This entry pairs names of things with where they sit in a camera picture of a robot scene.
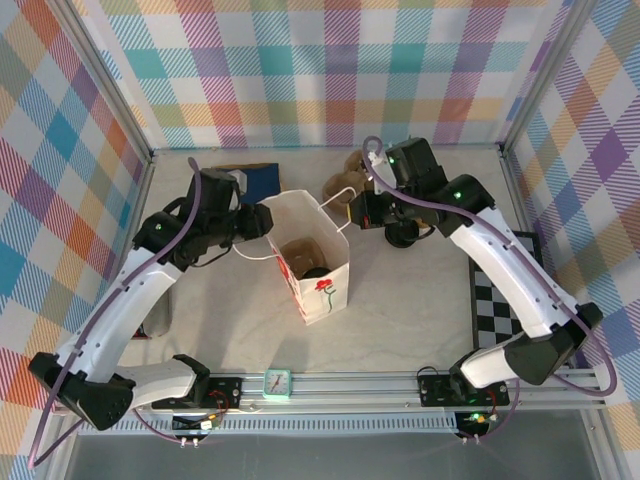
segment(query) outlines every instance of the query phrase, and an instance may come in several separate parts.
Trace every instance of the white paper bag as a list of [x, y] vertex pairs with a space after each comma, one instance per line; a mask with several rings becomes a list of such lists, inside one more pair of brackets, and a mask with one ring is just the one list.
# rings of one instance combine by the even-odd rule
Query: white paper bag
[[[273, 218], [267, 239], [305, 323], [310, 325], [345, 308], [349, 290], [349, 242], [342, 229], [349, 223], [338, 228], [306, 190], [282, 192], [262, 203], [269, 207]], [[331, 272], [320, 278], [297, 280], [280, 248], [307, 237], [320, 246]]]

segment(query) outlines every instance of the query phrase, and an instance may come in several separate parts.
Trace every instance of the white table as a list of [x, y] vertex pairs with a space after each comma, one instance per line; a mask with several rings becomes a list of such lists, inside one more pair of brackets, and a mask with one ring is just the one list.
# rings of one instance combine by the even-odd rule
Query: white table
[[[188, 156], [200, 167], [277, 162], [284, 188], [307, 189], [319, 199], [322, 185], [342, 170], [351, 151], [163, 153], [145, 217], [186, 194], [192, 176]], [[449, 179], [462, 173], [476, 176], [509, 225], [517, 228], [495, 149], [434, 152]], [[334, 219], [338, 224], [344, 221]], [[171, 330], [152, 340], [132, 341], [121, 363], [155, 363], [186, 353], [218, 372], [257, 372], [270, 366], [296, 372], [411, 371], [424, 365], [449, 368], [472, 348], [464, 252], [437, 232], [406, 250], [387, 244], [382, 229], [350, 226], [344, 233], [351, 247], [345, 310], [305, 326], [275, 260], [248, 261], [232, 251], [210, 267], [188, 270], [174, 287]], [[266, 239], [239, 248], [252, 256], [269, 253]]]

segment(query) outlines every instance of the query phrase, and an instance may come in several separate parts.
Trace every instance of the chessboard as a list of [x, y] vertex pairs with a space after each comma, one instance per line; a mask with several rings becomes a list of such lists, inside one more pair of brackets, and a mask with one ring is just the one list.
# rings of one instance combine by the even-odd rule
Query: chessboard
[[[514, 232], [522, 245], [542, 265], [537, 233]], [[488, 348], [509, 340], [522, 331], [520, 321], [504, 296], [482, 269], [469, 258], [473, 348]]]

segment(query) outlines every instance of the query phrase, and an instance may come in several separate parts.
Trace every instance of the purple cable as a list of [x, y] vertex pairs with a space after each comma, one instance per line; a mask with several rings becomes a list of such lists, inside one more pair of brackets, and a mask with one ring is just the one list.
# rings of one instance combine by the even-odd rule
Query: purple cable
[[[487, 229], [489, 232], [495, 235], [504, 244], [504, 246], [508, 246], [511, 244], [511, 240], [507, 236], [505, 236], [500, 230], [498, 230], [496, 227], [491, 225], [482, 217], [479, 217], [477, 215], [474, 215], [473, 213], [467, 212], [462, 208], [454, 207], [452, 205], [444, 205], [441, 203], [419, 200], [417, 198], [413, 198], [409, 195], [406, 195], [394, 189], [391, 185], [385, 182], [382, 179], [382, 177], [380, 177], [380, 175], [378, 175], [378, 173], [373, 169], [373, 166], [371, 165], [371, 161], [369, 160], [369, 150], [367, 148], [369, 142], [371, 141], [376, 142], [375, 154], [380, 155], [380, 153], [382, 152], [382, 149], [384, 147], [382, 140], [380, 140], [380, 138], [376, 137], [375, 135], [368, 136], [367, 138], [365, 138], [362, 144], [362, 160], [369, 174], [375, 179], [376, 183], [378, 183], [378, 185], [382, 187], [384, 190], [388, 191], [391, 195], [393, 195], [394, 197], [404, 202], [408, 202], [413, 205], [418, 205], [419, 207], [431, 208], [434, 210], [443, 210], [445, 212], [451, 212], [457, 215], [462, 215], [463, 217], [467, 217], [471, 219], [474, 223], [477, 223], [478, 225]], [[580, 330], [582, 330], [585, 333], [587, 338], [589, 338], [595, 344], [596, 349], [598, 350], [598, 353], [600, 354], [600, 356], [604, 360], [605, 365], [607, 366], [607, 371], [609, 372], [609, 386], [604, 390], [592, 390], [590, 388], [584, 388], [584, 387], [579, 387], [578, 385], [574, 385], [573, 383], [569, 382], [568, 380], [565, 380], [564, 378], [558, 375], [554, 374], [554, 377], [559, 382], [579, 392], [582, 392], [586, 395], [591, 395], [593, 397], [607, 397], [611, 395], [618, 387], [618, 375], [616, 373], [615, 367], [613, 366], [613, 362], [611, 361], [611, 358], [609, 357], [609, 355], [607, 355], [607, 352], [605, 351], [600, 341], [596, 338], [596, 336], [593, 334], [591, 329], [582, 321], [582, 319], [578, 317], [578, 315], [573, 313], [571, 309], [562, 302], [562, 299], [560, 298], [560, 296], [555, 292], [555, 290], [551, 286], [549, 286], [549, 284], [546, 282], [544, 277], [540, 274], [540, 272], [538, 272], [536, 267], [531, 263], [532, 259], [528, 255], [525, 255], [523, 252], [521, 252], [520, 249], [518, 248], [512, 248], [510, 249], [510, 251], [512, 251], [515, 254], [515, 256], [518, 258], [520, 263], [522, 263], [522, 265], [527, 269], [527, 271], [537, 280], [537, 282], [545, 290], [545, 292], [549, 295], [549, 297], [551, 297], [551, 300], [553, 300], [554, 303], [560, 305], [560, 310], [569, 318], [571, 318], [578, 325]]]
[[198, 167], [198, 163], [195, 161], [195, 159], [193, 159], [192, 157], [189, 157], [188, 162], [189, 162], [189, 166], [191, 167], [191, 169], [194, 171], [194, 174], [195, 174], [194, 175], [195, 195], [194, 195], [193, 207], [189, 212], [189, 217], [187, 218], [187, 221], [183, 225], [182, 229], [178, 232], [178, 234], [162, 250], [160, 250], [158, 253], [150, 257], [142, 265], [136, 268], [127, 278], [124, 279], [124, 281], [120, 286], [116, 287], [116, 289], [111, 292], [111, 294], [107, 297], [107, 299], [100, 304], [96, 312], [87, 322], [86, 327], [82, 330], [82, 332], [78, 336], [78, 340], [76, 341], [73, 347], [74, 350], [71, 352], [71, 354], [67, 358], [67, 361], [62, 367], [62, 370], [60, 370], [60, 373], [58, 374], [58, 377], [56, 378], [56, 381], [54, 382], [53, 387], [51, 387], [51, 390], [49, 391], [49, 397], [47, 398], [47, 402], [45, 403], [44, 409], [42, 410], [42, 415], [40, 416], [40, 421], [38, 422], [38, 427], [36, 428], [36, 434], [33, 438], [33, 444], [31, 445], [31, 450], [29, 451], [29, 458], [27, 460], [27, 467], [30, 470], [37, 467], [44, 460], [46, 460], [46, 458], [49, 455], [51, 455], [51, 453], [53, 453], [53, 451], [69, 435], [71, 435], [71, 433], [73, 433], [84, 421], [84, 420], [80, 420], [79, 422], [75, 423], [71, 428], [69, 428], [69, 430], [64, 432], [53, 443], [53, 445], [51, 445], [51, 447], [49, 447], [49, 449], [40, 456], [40, 458], [36, 458], [36, 455], [38, 454], [38, 449], [40, 448], [40, 443], [42, 442], [42, 437], [44, 435], [44, 429], [47, 425], [47, 420], [49, 418], [49, 414], [51, 413], [51, 409], [53, 407], [53, 402], [55, 401], [56, 396], [60, 392], [60, 387], [62, 386], [62, 383], [64, 382], [65, 378], [67, 377], [67, 373], [69, 373], [69, 370], [71, 370], [71, 367], [73, 366], [73, 362], [78, 357], [78, 354], [80, 353], [80, 349], [86, 343], [89, 333], [91, 333], [91, 330], [96, 325], [98, 320], [100, 320], [100, 317], [102, 317], [105, 310], [109, 307], [109, 305], [111, 305], [114, 302], [114, 300], [118, 297], [118, 295], [120, 295], [120, 293], [126, 288], [126, 286], [129, 285], [147, 267], [149, 267], [149, 265], [155, 263], [159, 258], [166, 255], [167, 252], [169, 252], [173, 247], [175, 247], [178, 244], [178, 242], [182, 239], [182, 237], [184, 237], [187, 234], [187, 232], [189, 231], [189, 228], [191, 228], [191, 225], [193, 224], [193, 221], [196, 218], [196, 213], [198, 210], [197, 206], [200, 204], [200, 197], [202, 194], [202, 179], [200, 178], [200, 175], [199, 175], [200, 168]]

